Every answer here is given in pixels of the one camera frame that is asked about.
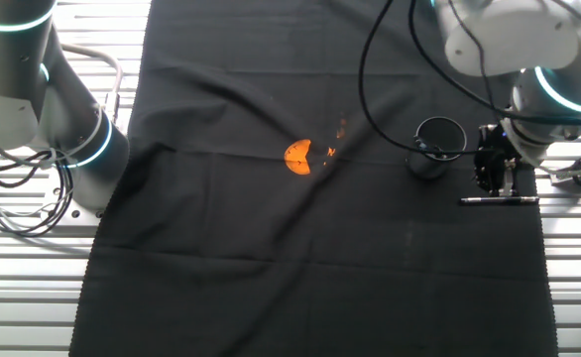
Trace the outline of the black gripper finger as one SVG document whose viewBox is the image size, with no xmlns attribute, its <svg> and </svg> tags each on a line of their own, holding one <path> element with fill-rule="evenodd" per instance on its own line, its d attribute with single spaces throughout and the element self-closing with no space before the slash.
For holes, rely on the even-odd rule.
<svg viewBox="0 0 581 357">
<path fill-rule="evenodd" d="M 476 185 L 486 193 L 492 191 L 492 178 L 488 167 L 476 166 L 474 169 L 474 181 Z"/>
<path fill-rule="evenodd" d="M 516 179 L 516 160 L 502 159 L 495 162 L 491 169 L 491 196 L 494 197 L 511 197 L 517 195 Z"/>
</svg>

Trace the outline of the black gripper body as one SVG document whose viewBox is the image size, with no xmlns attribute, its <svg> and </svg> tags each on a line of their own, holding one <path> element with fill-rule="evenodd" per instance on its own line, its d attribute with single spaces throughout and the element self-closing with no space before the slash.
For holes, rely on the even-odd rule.
<svg viewBox="0 0 581 357">
<path fill-rule="evenodd" d="M 484 167 L 495 160 L 509 160 L 518 156 L 501 124 L 482 125 L 478 128 L 478 149 L 474 155 L 474 165 Z"/>
</svg>

